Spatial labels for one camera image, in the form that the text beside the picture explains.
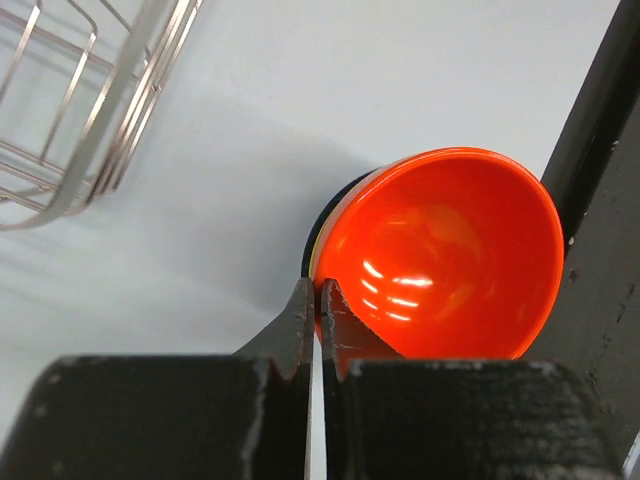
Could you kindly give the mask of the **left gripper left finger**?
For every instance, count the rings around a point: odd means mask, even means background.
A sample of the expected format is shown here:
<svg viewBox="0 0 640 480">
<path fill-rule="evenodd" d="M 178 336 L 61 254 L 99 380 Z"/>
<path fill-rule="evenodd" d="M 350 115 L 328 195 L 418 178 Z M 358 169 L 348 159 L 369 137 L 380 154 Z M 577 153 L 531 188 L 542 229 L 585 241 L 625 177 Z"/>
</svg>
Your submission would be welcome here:
<svg viewBox="0 0 640 480">
<path fill-rule="evenodd" d="M 230 355 L 49 364 L 1 451 L 5 479 L 305 479 L 314 292 Z"/>
</svg>

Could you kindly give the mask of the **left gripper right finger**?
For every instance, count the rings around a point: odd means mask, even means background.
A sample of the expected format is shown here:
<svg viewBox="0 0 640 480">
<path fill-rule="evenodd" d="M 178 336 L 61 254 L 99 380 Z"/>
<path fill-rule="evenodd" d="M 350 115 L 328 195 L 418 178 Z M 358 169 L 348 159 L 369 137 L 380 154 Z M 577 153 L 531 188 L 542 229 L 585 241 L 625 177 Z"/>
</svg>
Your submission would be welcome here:
<svg viewBox="0 0 640 480">
<path fill-rule="evenodd" d="M 331 479 L 619 479 L 580 380 L 549 361 L 408 360 L 320 294 Z"/>
</svg>

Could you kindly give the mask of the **red-orange bowl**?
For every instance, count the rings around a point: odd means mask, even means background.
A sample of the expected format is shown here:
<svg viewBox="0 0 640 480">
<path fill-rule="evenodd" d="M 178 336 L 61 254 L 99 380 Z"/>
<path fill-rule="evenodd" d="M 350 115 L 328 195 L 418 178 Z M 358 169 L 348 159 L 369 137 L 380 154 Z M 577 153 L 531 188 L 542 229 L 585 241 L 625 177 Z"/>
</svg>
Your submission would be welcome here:
<svg viewBox="0 0 640 480">
<path fill-rule="evenodd" d="M 367 177 L 338 205 L 313 283 L 406 358 L 521 357 L 563 276 L 557 208 L 514 160 L 474 147 L 423 152 Z"/>
</svg>

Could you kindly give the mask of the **wire dish rack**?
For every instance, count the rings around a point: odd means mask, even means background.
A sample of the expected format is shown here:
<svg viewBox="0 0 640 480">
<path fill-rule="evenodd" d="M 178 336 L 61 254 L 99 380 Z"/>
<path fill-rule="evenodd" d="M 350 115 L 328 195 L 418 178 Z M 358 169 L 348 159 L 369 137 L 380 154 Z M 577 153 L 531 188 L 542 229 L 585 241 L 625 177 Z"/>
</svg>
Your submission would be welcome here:
<svg viewBox="0 0 640 480">
<path fill-rule="evenodd" d="M 115 192 L 200 10 L 188 1 L 1 5 L 1 227 Z"/>
</svg>

